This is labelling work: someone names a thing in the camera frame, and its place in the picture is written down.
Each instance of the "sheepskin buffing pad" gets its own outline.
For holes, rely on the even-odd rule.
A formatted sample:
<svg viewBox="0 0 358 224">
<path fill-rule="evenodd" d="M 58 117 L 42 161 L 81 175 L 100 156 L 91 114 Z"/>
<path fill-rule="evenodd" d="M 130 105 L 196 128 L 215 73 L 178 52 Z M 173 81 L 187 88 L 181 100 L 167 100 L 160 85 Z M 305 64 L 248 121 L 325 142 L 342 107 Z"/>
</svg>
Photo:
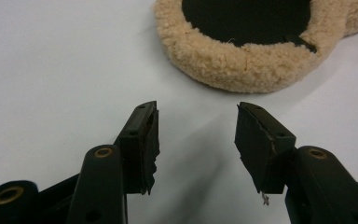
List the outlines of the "sheepskin buffing pad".
<svg viewBox="0 0 358 224">
<path fill-rule="evenodd" d="M 236 43 L 236 36 L 213 38 L 187 20 L 185 0 L 157 0 L 158 35 L 171 62 L 200 82 L 227 91 L 277 91 L 315 69 L 341 38 L 358 33 L 358 0 L 297 1 L 308 1 L 310 17 L 294 40 L 260 44 Z"/>
</svg>

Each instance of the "white table surface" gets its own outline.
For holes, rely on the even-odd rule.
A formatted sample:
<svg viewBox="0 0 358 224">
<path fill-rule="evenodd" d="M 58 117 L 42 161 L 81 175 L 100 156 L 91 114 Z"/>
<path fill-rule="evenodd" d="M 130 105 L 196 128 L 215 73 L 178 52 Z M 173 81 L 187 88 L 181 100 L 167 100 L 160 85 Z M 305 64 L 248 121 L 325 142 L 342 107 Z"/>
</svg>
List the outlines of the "white table surface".
<svg viewBox="0 0 358 224">
<path fill-rule="evenodd" d="M 297 147 L 333 152 L 358 181 L 358 35 L 302 81 L 270 94 L 209 88 L 173 67 L 152 0 L 0 1 L 0 184 L 40 190 L 111 144 L 133 108 L 157 100 L 157 180 L 129 196 L 130 223 L 290 223 L 263 205 L 234 145 L 241 101 L 263 106 Z"/>
</svg>

